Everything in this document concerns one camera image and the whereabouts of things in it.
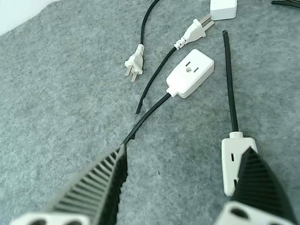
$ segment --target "white power adapter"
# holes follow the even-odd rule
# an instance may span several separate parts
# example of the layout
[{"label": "white power adapter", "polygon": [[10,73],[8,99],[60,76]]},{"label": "white power adapter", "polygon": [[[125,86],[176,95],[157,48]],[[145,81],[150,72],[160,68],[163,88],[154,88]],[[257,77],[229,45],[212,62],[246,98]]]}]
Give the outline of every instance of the white power adapter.
[{"label": "white power adapter", "polygon": [[212,20],[227,20],[236,17],[237,0],[210,0]]},{"label": "white power adapter", "polygon": [[193,49],[167,77],[167,92],[187,98],[214,72],[214,65],[214,60]]},{"label": "white power adapter", "polygon": [[257,152],[255,140],[244,137],[239,131],[231,132],[229,138],[222,140],[223,185],[227,196],[234,194],[235,186],[239,181],[240,162],[249,147]]}]

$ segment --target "black power cord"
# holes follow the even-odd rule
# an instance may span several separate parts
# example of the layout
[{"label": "black power cord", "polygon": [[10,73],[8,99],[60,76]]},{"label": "black power cord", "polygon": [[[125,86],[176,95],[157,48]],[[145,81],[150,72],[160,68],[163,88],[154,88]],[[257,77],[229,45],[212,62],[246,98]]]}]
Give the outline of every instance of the black power cord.
[{"label": "black power cord", "polygon": [[294,6],[300,8],[299,0],[272,1],[273,5]]},{"label": "black power cord", "polygon": [[234,94],[233,94],[233,74],[231,69],[231,54],[230,54],[230,44],[228,32],[223,31],[224,46],[225,46],[225,59],[226,59],[226,76],[227,76],[227,91],[228,91],[228,100],[231,116],[232,131],[239,131],[238,119],[236,115]]},{"label": "black power cord", "polygon": [[159,65],[159,67],[156,69],[155,73],[152,75],[152,77],[150,78],[144,92],[142,93],[140,102],[137,106],[136,109],[136,114],[139,114],[143,105],[143,100],[147,95],[147,92],[149,91],[150,86],[152,85],[153,81],[155,80],[155,78],[157,77],[157,75],[159,74],[159,72],[161,71],[161,69],[163,68],[163,66],[165,65],[165,63],[168,61],[168,59],[170,58],[170,56],[176,51],[176,48],[172,48],[171,51],[165,56],[164,60],[161,62],[161,64]]},{"label": "black power cord", "polygon": [[146,22],[147,22],[147,19],[152,11],[152,9],[155,7],[155,5],[159,2],[160,0],[154,0],[152,2],[152,4],[150,5],[150,7],[148,8],[145,16],[144,16],[144,19],[142,21],[142,28],[141,28],[141,41],[140,41],[140,44],[144,44],[144,33],[145,33],[145,26],[146,26]]},{"label": "black power cord", "polygon": [[166,100],[168,100],[171,97],[169,93],[167,93],[165,96],[163,96],[154,106],[152,106],[146,113],[143,115],[143,117],[137,122],[137,124],[132,128],[130,133],[127,135],[125,140],[123,141],[123,144],[127,144],[130,139],[133,138],[135,135],[136,131],[140,126],[145,122],[145,120],[155,111],[157,108],[159,108]]}]

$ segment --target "gray felt surface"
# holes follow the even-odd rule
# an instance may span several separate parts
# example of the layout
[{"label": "gray felt surface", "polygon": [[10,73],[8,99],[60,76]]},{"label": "gray felt surface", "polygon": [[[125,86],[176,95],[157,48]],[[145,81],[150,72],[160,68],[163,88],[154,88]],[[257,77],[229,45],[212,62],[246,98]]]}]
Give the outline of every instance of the gray felt surface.
[{"label": "gray felt surface", "polygon": [[[37,211],[94,157],[117,147],[161,60],[209,0],[161,0],[145,33],[144,74],[125,78],[152,0],[63,0],[0,37],[0,224]],[[240,129],[284,185],[300,220],[300,11],[239,0],[238,16],[167,62],[142,113],[166,90],[168,73],[197,48],[215,72],[189,98],[169,99],[128,144],[129,176],[119,225],[211,225],[223,193],[220,143],[231,131],[222,30],[229,31]]]}]

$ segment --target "white outlet box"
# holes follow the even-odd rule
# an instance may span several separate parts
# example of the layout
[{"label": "white outlet box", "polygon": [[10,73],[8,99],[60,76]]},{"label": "white outlet box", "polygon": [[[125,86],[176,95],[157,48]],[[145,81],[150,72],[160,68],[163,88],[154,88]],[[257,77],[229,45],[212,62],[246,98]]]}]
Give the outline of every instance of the white outlet box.
[{"label": "white outlet box", "polygon": [[193,49],[167,77],[167,92],[187,98],[214,72],[214,65],[214,60]]},{"label": "white outlet box", "polygon": [[242,132],[231,132],[222,140],[222,170],[224,193],[232,196],[239,182],[238,174],[242,155],[251,147],[257,152],[255,140],[243,137]]}]

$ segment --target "electrical plug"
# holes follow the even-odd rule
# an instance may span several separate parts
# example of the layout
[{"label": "electrical plug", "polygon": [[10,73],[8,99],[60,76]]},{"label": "electrical plug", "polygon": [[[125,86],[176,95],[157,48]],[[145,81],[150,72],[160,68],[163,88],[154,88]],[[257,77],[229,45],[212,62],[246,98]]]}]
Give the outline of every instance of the electrical plug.
[{"label": "electrical plug", "polygon": [[189,26],[187,31],[184,33],[182,38],[180,38],[175,44],[174,47],[179,50],[187,43],[196,41],[200,38],[206,37],[206,31],[214,25],[215,22],[211,20],[210,14],[206,15],[200,21],[197,19],[193,20],[192,25]]},{"label": "electrical plug", "polygon": [[130,73],[132,73],[131,82],[134,82],[138,75],[143,74],[144,50],[145,47],[142,44],[139,44],[135,53],[125,62],[125,66],[127,67],[125,76],[129,76]]}]

